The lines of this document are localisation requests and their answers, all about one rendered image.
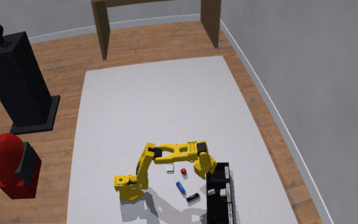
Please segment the white domino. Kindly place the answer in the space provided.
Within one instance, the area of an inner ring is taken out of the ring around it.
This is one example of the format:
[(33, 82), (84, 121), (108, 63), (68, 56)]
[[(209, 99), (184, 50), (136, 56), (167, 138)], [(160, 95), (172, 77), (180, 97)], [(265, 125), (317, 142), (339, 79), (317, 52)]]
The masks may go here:
[(173, 171), (173, 163), (167, 164), (167, 172), (168, 171)]

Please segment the blue battery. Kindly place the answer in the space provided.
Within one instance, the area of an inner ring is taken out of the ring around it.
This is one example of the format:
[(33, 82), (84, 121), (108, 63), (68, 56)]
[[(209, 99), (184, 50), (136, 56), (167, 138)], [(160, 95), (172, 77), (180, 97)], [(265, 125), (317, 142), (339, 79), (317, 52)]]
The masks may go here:
[(179, 187), (179, 189), (182, 193), (185, 193), (185, 189), (182, 187), (182, 185), (180, 184), (179, 181), (176, 182), (176, 185)]

